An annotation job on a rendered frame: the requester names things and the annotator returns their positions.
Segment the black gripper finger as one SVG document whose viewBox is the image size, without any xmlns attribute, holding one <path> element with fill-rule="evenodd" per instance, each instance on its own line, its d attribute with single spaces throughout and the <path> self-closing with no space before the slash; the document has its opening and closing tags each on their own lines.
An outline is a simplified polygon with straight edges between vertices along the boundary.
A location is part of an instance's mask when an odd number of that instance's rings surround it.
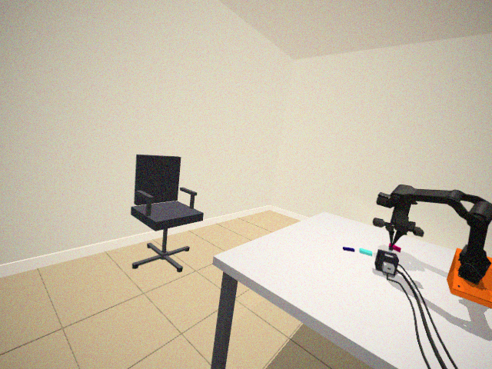
<svg viewBox="0 0 492 369">
<path fill-rule="evenodd" d="M 394 237 L 394 231 L 391 231 L 391 230 L 387 230 L 387 231 L 389 233 L 390 243 L 392 244 L 393 243 L 393 237 Z"/>
<path fill-rule="evenodd" d="M 396 231 L 396 234 L 394 236 L 394 240 L 393 240 L 393 245 L 395 245 L 397 243 L 397 241 L 404 235 L 407 235 L 405 233 L 402 233 L 402 232 L 399 232 L 399 231 Z"/>
</svg>

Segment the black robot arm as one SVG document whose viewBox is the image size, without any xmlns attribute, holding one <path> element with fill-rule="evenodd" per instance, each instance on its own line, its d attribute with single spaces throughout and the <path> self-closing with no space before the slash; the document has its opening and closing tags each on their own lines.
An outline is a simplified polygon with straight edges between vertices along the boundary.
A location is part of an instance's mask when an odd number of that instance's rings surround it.
<svg viewBox="0 0 492 369">
<path fill-rule="evenodd" d="M 394 207 L 394 211 L 404 214 L 409 214 L 411 205 L 417 204 L 417 201 L 447 204 L 467 221 L 470 231 L 468 242 L 459 254 L 458 261 L 461 266 L 458 277 L 478 285 L 491 265 L 484 244 L 488 225 L 492 221 L 492 204 L 483 198 L 459 190 L 416 189 L 405 184 L 399 184 L 390 194 L 382 192 L 377 194 L 377 205 L 386 208 Z M 460 201 L 468 201 L 474 206 L 469 212 Z M 409 230 L 414 231 L 416 223 L 409 221 L 408 217 L 394 217 L 392 225 L 395 231 L 407 233 Z"/>
</svg>

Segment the small cyan flat block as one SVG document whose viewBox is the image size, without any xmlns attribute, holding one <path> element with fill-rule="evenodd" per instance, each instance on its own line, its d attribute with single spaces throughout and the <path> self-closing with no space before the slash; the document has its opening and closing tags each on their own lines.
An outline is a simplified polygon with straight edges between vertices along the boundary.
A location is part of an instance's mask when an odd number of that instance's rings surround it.
<svg viewBox="0 0 492 369">
<path fill-rule="evenodd" d="M 366 254 L 368 256 L 372 256 L 372 251 L 365 250 L 363 248 L 360 248 L 360 253 Z"/>
</svg>

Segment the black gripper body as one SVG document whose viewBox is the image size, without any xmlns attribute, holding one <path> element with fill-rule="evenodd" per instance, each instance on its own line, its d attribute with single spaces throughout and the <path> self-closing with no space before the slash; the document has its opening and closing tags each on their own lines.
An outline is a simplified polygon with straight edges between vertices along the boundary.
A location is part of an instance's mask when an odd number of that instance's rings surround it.
<svg viewBox="0 0 492 369">
<path fill-rule="evenodd" d="M 393 231 L 394 226 L 392 225 L 392 221 L 394 217 L 405 218 L 408 217 L 408 215 L 409 214 L 404 214 L 393 210 L 390 223 L 384 222 L 384 220 L 380 218 L 374 218 L 373 224 L 375 227 L 379 227 L 379 228 L 386 226 L 387 230 Z M 409 232 L 413 232 L 415 236 L 422 237 L 422 238 L 424 237 L 424 231 L 419 227 L 415 227 L 414 231 L 409 230 Z"/>
</svg>

